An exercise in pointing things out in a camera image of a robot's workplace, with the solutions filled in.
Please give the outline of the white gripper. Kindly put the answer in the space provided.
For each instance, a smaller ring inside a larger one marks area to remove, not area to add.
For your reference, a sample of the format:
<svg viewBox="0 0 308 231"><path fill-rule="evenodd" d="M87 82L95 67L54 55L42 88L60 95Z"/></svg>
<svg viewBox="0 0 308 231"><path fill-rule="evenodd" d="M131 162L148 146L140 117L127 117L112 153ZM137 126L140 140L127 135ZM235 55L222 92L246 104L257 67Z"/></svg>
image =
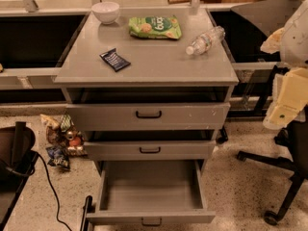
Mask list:
<svg viewBox="0 0 308 231"><path fill-rule="evenodd" d="M273 54L280 49L284 29L273 32L261 45L260 50ZM271 130L286 127L308 104L308 69L292 68L286 74L276 74L272 84L272 102L263 120Z"/></svg>

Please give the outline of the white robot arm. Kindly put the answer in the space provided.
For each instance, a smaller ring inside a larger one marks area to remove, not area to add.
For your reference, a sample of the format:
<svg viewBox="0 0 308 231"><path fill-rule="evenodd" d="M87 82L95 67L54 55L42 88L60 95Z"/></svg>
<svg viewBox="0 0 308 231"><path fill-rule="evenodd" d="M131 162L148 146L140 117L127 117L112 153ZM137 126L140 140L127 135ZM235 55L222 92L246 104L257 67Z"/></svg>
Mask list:
<svg viewBox="0 0 308 231"><path fill-rule="evenodd" d="M263 120L265 127L278 130L296 119L308 104L308 0L260 49L270 54L278 52L281 62L290 68L284 75L274 75L273 100Z"/></svg>

